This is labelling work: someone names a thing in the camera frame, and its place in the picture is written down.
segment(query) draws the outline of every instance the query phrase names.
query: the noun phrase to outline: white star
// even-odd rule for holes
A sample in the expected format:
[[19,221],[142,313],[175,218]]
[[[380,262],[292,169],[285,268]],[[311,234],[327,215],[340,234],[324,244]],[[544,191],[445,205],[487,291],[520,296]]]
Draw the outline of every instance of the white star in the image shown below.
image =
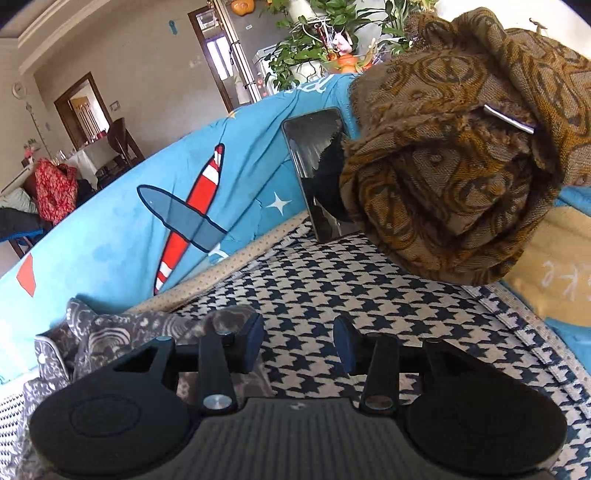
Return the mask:
[[229,255],[225,251],[223,251],[221,249],[220,244],[217,244],[215,247],[213,247],[213,250],[211,250],[207,254],[208,257],[212,257],[214,255],[219,255],[220,256],[220,258],[217,259],[218,262],[221,261],[221,260],[223,260],[224,258],[228,258],[229,257]]
[[267,205],[265,208],[271,208],[271,207],[275,207],[277,210],[280,211],[281,215],[283,215],[283,207],[285,205],[287,205],[288,203],[291,203],[291,200],[281,200],[278,196],[277,196],[277,192],[273,192],[275,194],[275,201],[270,204]]

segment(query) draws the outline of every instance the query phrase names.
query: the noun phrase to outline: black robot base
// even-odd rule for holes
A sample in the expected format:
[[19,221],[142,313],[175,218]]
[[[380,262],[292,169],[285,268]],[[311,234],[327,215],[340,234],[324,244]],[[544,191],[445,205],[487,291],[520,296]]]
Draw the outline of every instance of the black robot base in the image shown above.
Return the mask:
[[[47,478],[552,478],[566,420],[549,398],[447,342],[402,346],[344,316],[333,332],[345,371],[367,375],[359,407],[250,398],[239,410],[230,373],[249,372],[258,355],[254,314],[239,333],[197,345],[152,340],[46,399],[30,432]],[[186,371],[199,371],[196,405],[175,395]],[[419,373],[423,391],[409,406],[398,402],[405,372]]]

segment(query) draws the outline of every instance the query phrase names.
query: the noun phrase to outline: brown scarf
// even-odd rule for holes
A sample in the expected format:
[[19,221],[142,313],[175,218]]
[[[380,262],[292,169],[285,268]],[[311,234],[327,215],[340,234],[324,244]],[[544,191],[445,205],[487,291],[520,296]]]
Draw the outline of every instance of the brown scarf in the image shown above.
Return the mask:
[[591,62],[504,30],[484,8],[452,22],[417,15],[409,28],[417,47],[352,83],[361,138],[345,145],[341,196],[413,274],[490,283],[515,265],[562,186],[591,185]]

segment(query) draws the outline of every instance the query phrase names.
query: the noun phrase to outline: smartphone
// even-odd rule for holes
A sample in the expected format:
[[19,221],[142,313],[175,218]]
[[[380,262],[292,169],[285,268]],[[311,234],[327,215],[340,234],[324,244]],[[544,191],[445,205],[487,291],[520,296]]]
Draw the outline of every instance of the smartphone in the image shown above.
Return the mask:
[[326,243],[358,232],[344,210],[338,189],[338,175],[344,165],[338,143],[347,135],[340,110],[328,108],[288,118],[281,129],[318,241]]

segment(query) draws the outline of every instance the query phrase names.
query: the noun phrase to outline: dining table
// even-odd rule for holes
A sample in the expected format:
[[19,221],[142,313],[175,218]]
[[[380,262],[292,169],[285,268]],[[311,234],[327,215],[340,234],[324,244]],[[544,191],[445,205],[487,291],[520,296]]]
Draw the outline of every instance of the dining table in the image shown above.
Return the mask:
[[92,188],[97,190],[98,178],[96,172],[118,155],[109,145],[108,139],[103,137],[78,150],[66,160],[66,163],[76,167],[80,172],[80,176],[87,180],[92,185]]

